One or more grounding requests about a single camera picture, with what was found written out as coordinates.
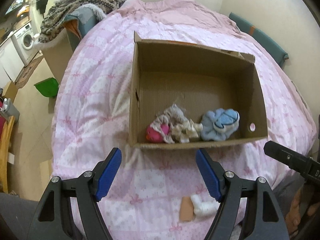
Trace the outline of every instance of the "blue gripper pad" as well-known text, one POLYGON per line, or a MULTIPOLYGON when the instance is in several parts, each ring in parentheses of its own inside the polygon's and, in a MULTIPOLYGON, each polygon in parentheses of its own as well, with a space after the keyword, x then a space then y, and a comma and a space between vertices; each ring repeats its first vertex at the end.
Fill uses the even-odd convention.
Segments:
POLYGON ((220 181, 201 149, 196 152, 196 163, 210 196, 221 202, 223 195, 220 191, 220 181))
POLYGON ((103 197, 105 197, 108 194, 111 184, 120 167, 121 161, 122 154, 121 151, 117 148, 117 150, 114 152, 113 156, 109 160, 107 166, 105 167, 104 171, 102 172, 99 178, 98 190, 95 194, 97 201, 100 201, 103 197))

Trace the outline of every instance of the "person's hand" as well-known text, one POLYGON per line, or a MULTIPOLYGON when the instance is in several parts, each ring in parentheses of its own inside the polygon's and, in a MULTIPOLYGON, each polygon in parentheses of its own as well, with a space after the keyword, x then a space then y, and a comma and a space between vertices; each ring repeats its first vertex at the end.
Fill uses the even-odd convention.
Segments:
MULTIPOLYGON (((294 231, 296 231, 298 229, 298 225, 300 224, 300 221, 301 221, 301 217, 299 213, 300 202, 301 202, 301 189, 299 189, 295 194, 290 206, 290 211, 285 217, 285 223, 287 225, 289 235, 292 234, 294 231)), ((308 208, 307 215, 308 216, 314 215, 314 213, 317 211, 319 206, 320 206, 320 202, 311 205, 308 208)))

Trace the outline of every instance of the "doormat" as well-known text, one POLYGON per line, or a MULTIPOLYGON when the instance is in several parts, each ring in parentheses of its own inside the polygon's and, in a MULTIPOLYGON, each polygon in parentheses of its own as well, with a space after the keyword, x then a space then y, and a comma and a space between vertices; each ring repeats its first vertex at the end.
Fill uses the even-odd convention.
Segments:
POLYGON ((18 89, 23 88, 25 86, 25 84, 28 82, 29 78, 31 77, 32 73, 35 71, 36 67, 39 65, 39 63, 42 61, 43 58, 44 58, 43 55, 40 57, 34 58, 22 70, 22 73, 16 82, 16 87, 18 89))

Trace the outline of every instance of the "cardboard box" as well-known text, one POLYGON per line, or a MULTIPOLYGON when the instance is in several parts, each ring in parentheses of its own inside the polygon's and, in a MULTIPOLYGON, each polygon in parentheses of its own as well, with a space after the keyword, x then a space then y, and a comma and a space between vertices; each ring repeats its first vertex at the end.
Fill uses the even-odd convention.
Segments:
POLYGON ((11 101, 14 102, 17 92, 18 88, 16 85, 12 81, 9 81, 3 88, 2 98, 10 98, 11 101))
POLYGON ((149 149, 191 149, 243 144, 268 136, 267 117, 254 56, 203 45, 142 40, 134 34, 129 143, 149 149), (239 129, 226 141, 149 143, 146 128, 173 103, 200 122, 217 108, 240 114, 239 129))

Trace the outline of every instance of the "washing machine door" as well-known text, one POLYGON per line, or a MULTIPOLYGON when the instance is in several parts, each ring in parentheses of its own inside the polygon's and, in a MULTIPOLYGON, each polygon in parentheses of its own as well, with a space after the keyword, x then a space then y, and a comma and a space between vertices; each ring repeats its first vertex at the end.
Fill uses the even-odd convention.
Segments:
POLYGON ((30 32, 24 33, 24 35, 22 36, 22 39, 21 39, 21 44, 22 44, 22 47, 23 47, 25 50, 30 50, 30 49, 32 49, 32 47, 33 47, 33 40, 32 40, 32 36, 31 36, 31 33, 30 33, 30 32))

